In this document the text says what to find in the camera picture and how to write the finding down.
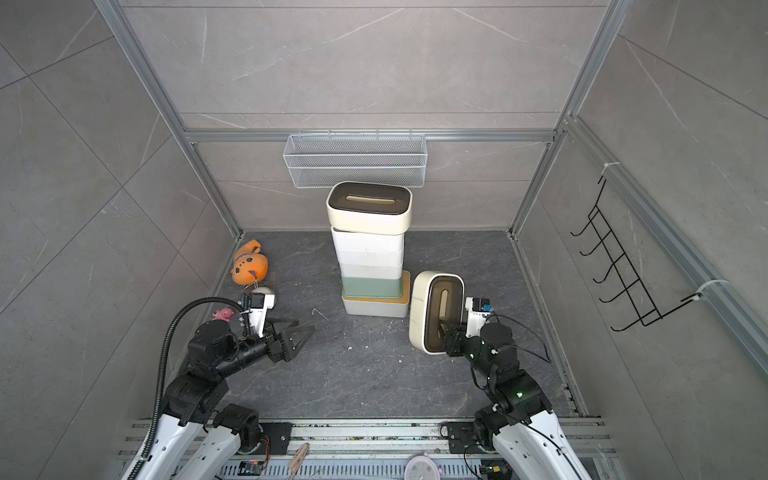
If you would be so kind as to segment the green tissue box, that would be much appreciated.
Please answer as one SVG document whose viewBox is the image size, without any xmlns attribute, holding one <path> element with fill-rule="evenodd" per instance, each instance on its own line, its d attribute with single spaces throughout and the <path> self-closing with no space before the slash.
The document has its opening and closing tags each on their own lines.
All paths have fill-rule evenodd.
<svg viewBox="0 0 768 480">
<path fill-rule="evenodd" d="M 397 299 L 403 294 L 403 277 L 396 279 L 341 277 L 342 296 L 363 299 Z"/>
</svg>

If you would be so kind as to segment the cream box dark lid back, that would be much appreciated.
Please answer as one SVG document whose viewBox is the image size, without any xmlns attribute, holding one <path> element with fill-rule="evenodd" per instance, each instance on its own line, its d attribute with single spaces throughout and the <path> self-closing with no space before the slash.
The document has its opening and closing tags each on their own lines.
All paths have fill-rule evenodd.
<svg viewBox="0 0 768 480">
<path fill-rule="evenodd" d="M 413 283 L 409 340 L 428 355 L 445 353 L 447 333 L 462 320 L 464 282 L 452 273 L 426 270 Z"/>
</svg>

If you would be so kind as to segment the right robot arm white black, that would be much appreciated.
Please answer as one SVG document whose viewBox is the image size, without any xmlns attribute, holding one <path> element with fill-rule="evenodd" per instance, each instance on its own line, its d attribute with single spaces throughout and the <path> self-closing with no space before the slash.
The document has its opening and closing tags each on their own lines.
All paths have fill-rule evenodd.
<svg viewBox="0 0 768 480">
<path fill-rule="evenodd" d="M 476 442 L 503 457 L 521 479 L 587 479 L 589 472 L 571 447 L 552 404 L 521 366 L 512 330 L 484 324 L 470 335 L 464 325 L 445 328 L 444 350 L 463 357 L 490 405 L 475 413 Z"/>
</svg>

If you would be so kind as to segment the large bamboo lid tissue box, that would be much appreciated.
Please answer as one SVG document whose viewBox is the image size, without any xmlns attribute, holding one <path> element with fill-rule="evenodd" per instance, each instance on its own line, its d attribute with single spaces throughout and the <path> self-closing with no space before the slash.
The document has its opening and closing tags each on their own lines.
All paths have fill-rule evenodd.
<svg viewBox="0 0 768 480">
<path fill-rule="evenodd" d="M 380 316 L 404 318 L 409 313 L 410 304 L 410 282 L 411 275 L 407 270 L 403 270 L 403 294 L 397 299 L 363 299 L 346 298 L 342 296 L 344 307 L 349 315 L 362 316 Z"/>
</svg>

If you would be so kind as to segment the small bamboo lid tissue box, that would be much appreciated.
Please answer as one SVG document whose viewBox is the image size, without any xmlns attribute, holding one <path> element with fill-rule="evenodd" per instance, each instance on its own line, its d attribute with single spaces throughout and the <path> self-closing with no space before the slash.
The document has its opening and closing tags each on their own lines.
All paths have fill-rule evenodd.
<svg viewBox="0 0 768 480">
<path fill-rule="evenodd" d="M 369 266 L 341 263 L 340 272 L 343 277 L 395 280 L 402 277 L 403 268 L 402 265 Z"/>
</svg>

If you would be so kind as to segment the grey lid white tissue box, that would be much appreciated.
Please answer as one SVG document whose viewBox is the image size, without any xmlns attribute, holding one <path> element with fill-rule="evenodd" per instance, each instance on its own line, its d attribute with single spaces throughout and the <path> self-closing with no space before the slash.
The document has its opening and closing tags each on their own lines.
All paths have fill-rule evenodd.
<svg viewBox="0 0 768 480">
<path fill-rule="evenodd" d="M 331 229 L 337 250 L 351 252 L 396 253 L 404 249 L 404 235 L 383 235 Z"/>
</svg>

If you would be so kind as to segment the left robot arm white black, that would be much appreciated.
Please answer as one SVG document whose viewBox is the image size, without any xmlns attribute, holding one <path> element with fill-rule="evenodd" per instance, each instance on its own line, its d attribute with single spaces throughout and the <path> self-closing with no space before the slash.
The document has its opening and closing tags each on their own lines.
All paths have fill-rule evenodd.
<svg viewBox="0 0 768 480">
<path fill-rule="evenodd" d="M 209 421 L 214 428 L 222 427 L 234 445 L 258 447 L 258 414 L 235 404 L 218 407 L 229 391 L 227 378 L 265 358 L 274 363 L 293 360 L 316 331 L 313 325 L 290 322 L 282 331 L 270 324 L 263 336 L 239 338 L 225 320 L 205 322 L 187 344 L 186 368 L 167 382 L 175 329 L 171 325 L 163 340 L 150 425 L 125 479 L 171 478 L 182 455 Z"/>
</svg>

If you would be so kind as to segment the cream box dark lid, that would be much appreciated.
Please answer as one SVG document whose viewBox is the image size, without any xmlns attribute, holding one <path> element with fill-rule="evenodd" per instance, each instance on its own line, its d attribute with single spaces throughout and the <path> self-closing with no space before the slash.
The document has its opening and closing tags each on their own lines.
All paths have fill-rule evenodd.
<svg viewBox="0 0 768 480">
<path fill-rule="evenodd" d="M 412 192 L 405 187 L 341 182 L 331 189 L 326 209 L 336 230 L 401 235 L 412 223 L 412 201 Z"/>
<path fill-rule="evenodd" d="M 464 282 L 452 273 L 426 270 L 413 283 L 409 340 L 428 355 L 445 353 L 447 333 L 462 320 Z"/>
</svg>

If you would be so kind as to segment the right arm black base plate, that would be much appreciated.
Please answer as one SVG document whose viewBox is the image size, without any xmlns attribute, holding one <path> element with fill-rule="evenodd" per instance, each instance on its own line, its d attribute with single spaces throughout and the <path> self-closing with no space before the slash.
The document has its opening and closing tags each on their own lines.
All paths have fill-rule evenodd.
<svg viewBox="0 0 768 480">
<path fill-rule="evenodd" d="M 439 433 L 448 441 L 452 454 L 486 452 L 481 442 L 482 428 L 477 421 L 445 421 L 440 424 Z"/>
</svg>

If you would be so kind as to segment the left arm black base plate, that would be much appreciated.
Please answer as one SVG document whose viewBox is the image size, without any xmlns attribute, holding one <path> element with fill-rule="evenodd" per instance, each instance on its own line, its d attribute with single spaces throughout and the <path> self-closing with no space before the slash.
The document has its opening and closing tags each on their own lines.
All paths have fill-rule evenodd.
<svg viewBox="0 0 768 480">
<path fill-rule="evenodd" d="M 269 444 L 270 455 L 286 455 L 291 440 L 293 424 L 291 422 L 261 422 L 261 436 L 258 448 L 253 455 L 264 456 L 266 454 L 266 444 Z"/>
</svg>

